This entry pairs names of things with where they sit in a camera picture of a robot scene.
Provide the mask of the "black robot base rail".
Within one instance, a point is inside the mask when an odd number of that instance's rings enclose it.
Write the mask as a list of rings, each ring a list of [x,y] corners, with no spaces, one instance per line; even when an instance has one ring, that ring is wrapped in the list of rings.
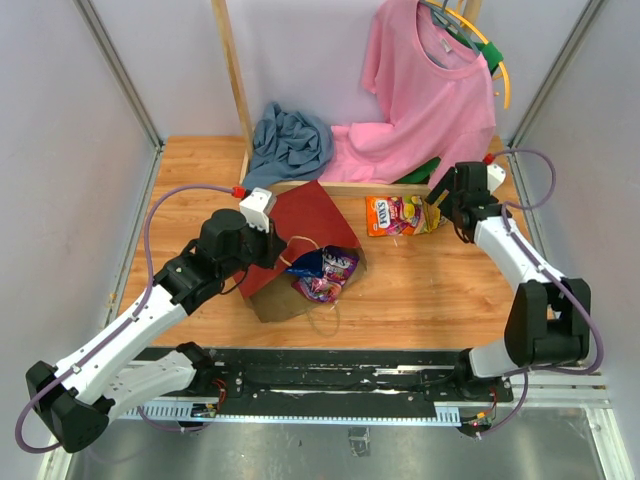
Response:
[[[439,403],[490,414],[513,400],[501,378],[468,384],[448,350],[218,348],[208,386],[179,395],[214,399],[228,416],[317,420],[431,420]]]

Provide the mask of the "yellow M&M's candy bag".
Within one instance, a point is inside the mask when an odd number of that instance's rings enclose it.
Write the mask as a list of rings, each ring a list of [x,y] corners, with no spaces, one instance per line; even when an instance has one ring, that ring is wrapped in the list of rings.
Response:
[[[435,230],[447,223],[446,217],[437,206],[433,206],[428,203],[424,203],[423,206],[425,215],[425,233],[433,233]]]

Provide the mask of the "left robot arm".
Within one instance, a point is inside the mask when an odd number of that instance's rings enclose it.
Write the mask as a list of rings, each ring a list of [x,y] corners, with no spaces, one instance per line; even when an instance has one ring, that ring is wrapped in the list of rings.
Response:
[[[264,209],[221,209],[198,238],[153,275],[150,286],[105,330],[54,365],[36,362],[26,373],[34,411],[59,447],[76,453],[127,411],[164,394],[200,396],[215,384],[215,362],[183,343],[139,370],[124,368],[151,341],[226,291],[226,281],[250,266],[274,267],[286,247]]]

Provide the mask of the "orange Fox's candy bag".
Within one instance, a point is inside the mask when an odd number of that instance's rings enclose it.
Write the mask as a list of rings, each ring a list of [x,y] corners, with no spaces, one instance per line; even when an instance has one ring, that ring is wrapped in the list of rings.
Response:
[[[431,231],[426,204],[417,195],[368,196],[365,210],[370,237],[415,236]]]

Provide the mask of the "purple Fox's candy bag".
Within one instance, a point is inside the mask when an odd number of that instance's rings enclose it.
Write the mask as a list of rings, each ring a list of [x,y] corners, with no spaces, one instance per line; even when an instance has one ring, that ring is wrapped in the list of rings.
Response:
[[[326,246],[322,278],[295,277],[291,286],[307,300],[334,303],[359,264],[359,256],[341,247]]]

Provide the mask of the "red brown paper bag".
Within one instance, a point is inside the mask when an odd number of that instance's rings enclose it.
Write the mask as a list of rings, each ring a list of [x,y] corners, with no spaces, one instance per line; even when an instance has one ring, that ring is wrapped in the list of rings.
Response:
[[[287,269],[305,254],[329,249],[355,259],[357,264],[341,287],[343,291],[365,275],[367,259],[358,237],[318,182],[279,194],[270,218],[285,250],[276,256],[274,267],[251,266],[246,275],[234,276],[241,282],[239,292],[245,304],[261,323],[307,316],[317,307],[329,310],[337,301],[314,301],[297,289],[297,278]]]

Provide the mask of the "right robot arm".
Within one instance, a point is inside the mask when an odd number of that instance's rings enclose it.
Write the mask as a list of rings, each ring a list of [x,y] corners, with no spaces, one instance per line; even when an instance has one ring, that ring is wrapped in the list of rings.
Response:
[[[496,165],[461,162],[427,197],[460,240],[493,261],[514,292],[502,338],[458,356],[452,383],[466,400],[477,399],[509,373],[573,369],[591,345],[588,284],[552,267],[520,232],[508,207],[493,194],[502,173]]]

